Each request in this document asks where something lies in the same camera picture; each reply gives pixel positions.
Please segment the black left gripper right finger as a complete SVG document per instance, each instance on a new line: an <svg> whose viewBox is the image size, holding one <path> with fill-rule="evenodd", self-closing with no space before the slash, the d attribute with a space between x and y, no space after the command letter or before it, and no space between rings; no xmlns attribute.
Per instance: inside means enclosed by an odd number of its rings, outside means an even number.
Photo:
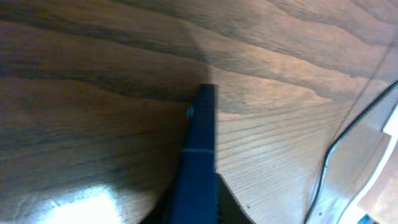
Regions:
<svg viewBox="0 0 398 224"><path fill-rule="evenodd" d="M253 224L221 174L218 178L217 224Z"/></svg>

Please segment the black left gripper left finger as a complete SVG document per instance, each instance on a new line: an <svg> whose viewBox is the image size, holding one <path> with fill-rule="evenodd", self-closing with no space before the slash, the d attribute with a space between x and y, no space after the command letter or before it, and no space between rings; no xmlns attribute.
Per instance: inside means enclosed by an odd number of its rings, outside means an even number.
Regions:
<svg viewBox="0 0 398 224"><path fill-rule="evenodd" d="M175 187L169 186L140 224L174 224Z"/></svg>

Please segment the blue Galaxy smartphone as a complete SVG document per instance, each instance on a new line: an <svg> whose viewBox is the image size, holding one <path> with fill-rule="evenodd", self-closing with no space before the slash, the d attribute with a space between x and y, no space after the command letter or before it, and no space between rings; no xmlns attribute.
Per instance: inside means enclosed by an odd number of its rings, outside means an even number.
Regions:
<svg viewBox="0 0 398 224"><path fill-rule="evenodd" d="M217 221L215 171L216 86L201 84L191 108L187 136L166 222L212 224Z"/></svg>

